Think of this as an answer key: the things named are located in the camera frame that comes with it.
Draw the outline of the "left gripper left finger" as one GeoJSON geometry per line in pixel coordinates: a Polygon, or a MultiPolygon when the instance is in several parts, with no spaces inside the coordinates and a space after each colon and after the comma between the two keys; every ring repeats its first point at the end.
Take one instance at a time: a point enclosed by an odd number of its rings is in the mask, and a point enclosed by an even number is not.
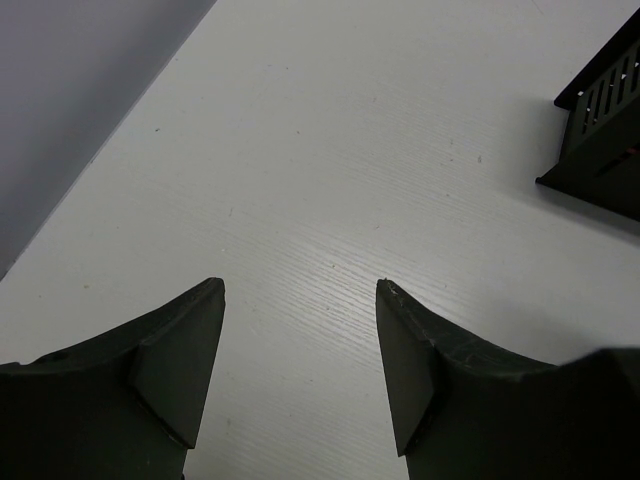
{"type": "Polygon", "coordinates": [[[2,477],[182,478],[224,310],[224,282],[209,278],[96,337],[4,364],[2,477]]]}

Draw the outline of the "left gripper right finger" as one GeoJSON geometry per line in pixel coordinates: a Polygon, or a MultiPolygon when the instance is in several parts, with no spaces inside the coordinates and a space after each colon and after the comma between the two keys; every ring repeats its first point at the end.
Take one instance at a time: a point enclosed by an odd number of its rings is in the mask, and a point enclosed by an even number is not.
{"type": "Polygon", "coordinates": [[[397,453],[413,479],[635,479],[639,352],[561,365],[501,348],[376,286],[397,453]]]}

